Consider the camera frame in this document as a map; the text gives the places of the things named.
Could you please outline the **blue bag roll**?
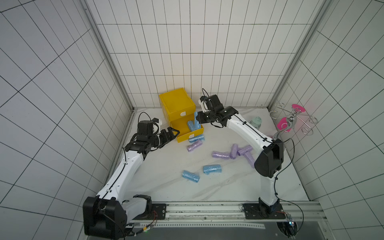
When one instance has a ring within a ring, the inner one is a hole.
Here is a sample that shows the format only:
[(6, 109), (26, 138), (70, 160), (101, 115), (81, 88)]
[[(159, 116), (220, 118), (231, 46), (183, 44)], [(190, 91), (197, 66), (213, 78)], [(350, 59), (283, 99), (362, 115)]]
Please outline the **blue bag roll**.
[(191, 173), (189, 171), (183, 171), (182, 177), (194, 183), (198, 183), (200, 180), (200, 176), (198, 174)]
[(212, 173), (221, 173), (222, 167), (221, 165), (207, 165), (203, 166), (203, 173), (206, 175), (212, 174)]
[(198, 112), (194, 112), (194, 130), (195, 131), (201, 129), (201, 124), (197, 120), (197, 117), (198, 117)]
[(188, 128), (191, 132), (195, 131), (195, 125), (193, 121), (188, 121), (187, 122)]
[(190, 142), (190, 143), (194, 143), (194, 142), (196, 142), (196, 141), (198, 141), (198, 140), (200, 140), (200, 141), (204, 141), (204, 140), (205, 140), (204, 135), (201, 134), (201, 135), (192, 137), (192, 138), (189, 139), (189, 142)]

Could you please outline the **yellow plastic drawer cabinet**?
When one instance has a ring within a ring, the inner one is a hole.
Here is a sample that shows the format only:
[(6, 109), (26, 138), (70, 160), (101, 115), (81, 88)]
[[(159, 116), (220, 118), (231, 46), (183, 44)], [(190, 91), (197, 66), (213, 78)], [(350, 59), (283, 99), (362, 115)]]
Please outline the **yellow plastic drawer cabinet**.
[(204, 127), (191, 131), (188, 121), (194, 123), (196, 105), (184, 88), (179, 88), (159, 95), (161, 107), (167, 123), (180, 132), (178, 143), (187, 141), (204, 133)]

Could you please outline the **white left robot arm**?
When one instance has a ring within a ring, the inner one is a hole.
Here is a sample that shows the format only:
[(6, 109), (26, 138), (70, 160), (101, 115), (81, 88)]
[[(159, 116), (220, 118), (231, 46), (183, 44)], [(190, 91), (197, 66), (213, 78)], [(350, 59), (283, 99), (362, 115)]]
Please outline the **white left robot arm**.
[(153, 208), (147, 195), (125, 199), (126, 189), (150, 152), (176, 139), (180, 131), (161, 129), (162, 121), (153, 118), (138, 122), (137, 132), (123, 147), (122, 159), (105, 186), (83, 203), (84, 232), (87, 236), (109, 240), (125, 239), (144, 233), (160, 219), (164, 210)]

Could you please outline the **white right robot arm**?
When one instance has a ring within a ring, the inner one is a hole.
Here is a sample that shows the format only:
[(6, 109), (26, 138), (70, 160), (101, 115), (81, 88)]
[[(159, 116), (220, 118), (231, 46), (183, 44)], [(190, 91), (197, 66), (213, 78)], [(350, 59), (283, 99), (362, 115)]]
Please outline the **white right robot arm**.
[(261, 176), (259, 204), (268, 212), (273, 212), (280, 200), (275, 190), (275, 180), (284, 162), (284, 143), (272, 139), (251, 126), (233, 107), (220, 111), (200, 111), (196, 117), (200, 124), (220, 123), (240, 135), (258, 154), (254, 168)]

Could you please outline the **purple bag roll upright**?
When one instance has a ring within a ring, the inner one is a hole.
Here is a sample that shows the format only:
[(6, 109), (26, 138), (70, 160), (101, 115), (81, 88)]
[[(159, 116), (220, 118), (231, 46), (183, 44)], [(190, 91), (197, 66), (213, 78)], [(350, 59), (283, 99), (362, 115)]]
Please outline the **purple bag roll upright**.
[(230, 158), (233, 160), (236, 159), (238, 155), (237, 152), (238, 152), (238, 144), (233, 144), (231, 147)]

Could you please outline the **pale green jar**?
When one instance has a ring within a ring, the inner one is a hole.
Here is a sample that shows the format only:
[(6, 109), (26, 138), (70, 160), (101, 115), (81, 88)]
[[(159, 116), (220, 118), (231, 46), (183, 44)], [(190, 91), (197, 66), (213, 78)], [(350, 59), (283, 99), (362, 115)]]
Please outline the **pale green jar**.
[(260, 117), (255, 117), (251, 120), (251, 125), (256, 128), (257, 130), (260, 129), (262, 125), (262, 119)]

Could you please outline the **purple bag roll short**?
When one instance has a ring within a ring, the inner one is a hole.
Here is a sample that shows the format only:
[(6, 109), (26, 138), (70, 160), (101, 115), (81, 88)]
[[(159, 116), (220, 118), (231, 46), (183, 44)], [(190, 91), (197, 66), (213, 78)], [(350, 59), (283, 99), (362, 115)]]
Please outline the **purple bag roll short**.
[(243, 156), (244, 154), (246, 154), (246, 153), (248, 153), (248, 152), (251, 152), (252, 150), (253, 150), (253, 147), (250, 146), (250, 145), (247, 145), (247, 146), (245, 146), (245, 147), (243, 147), (243, 148), (238, 148), (238, 150), (237, 150), (237, 154), (238, 154), (239, 156)]

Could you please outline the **pink metal cup rack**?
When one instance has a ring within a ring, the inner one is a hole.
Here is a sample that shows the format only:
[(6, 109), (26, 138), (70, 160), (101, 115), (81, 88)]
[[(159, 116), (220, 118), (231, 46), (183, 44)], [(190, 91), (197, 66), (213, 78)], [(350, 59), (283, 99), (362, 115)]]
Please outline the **pink metal cup rack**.
[(314, 134), (314, 127), (318, 123), (317, 118), (308, 114), (306, 109), (300, 105), (292, 104), (292, 109), (286, 110), (284, 103), (278, 102), (275, 104), (278, 110), (281, 110), (285, 115), (281, 116), (277, 111), (270, 111), (270, 117), (273, 120), (278, 120), (278, 131), (273, 135), (272, 139), (277, 140), (283, 133), (289, 133), (295, 129), (297, 122), (302, 123), (301, 132), (305, 136), (311, 136)]

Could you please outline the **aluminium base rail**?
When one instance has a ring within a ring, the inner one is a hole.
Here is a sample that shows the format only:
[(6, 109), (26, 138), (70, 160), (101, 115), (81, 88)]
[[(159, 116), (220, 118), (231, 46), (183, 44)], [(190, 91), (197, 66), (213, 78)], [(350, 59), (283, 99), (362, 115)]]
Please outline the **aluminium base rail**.
[(309, 222), (323, 226), (328, 221), (316, 202), (282, 202), (264, 207), (257, 202), (134, 202), (101, 201), (84, 207), (85, 229), (106, 229), (108, 234), (133, 227), (246, 227), (263, 229), (277, 222), (297, 227)]

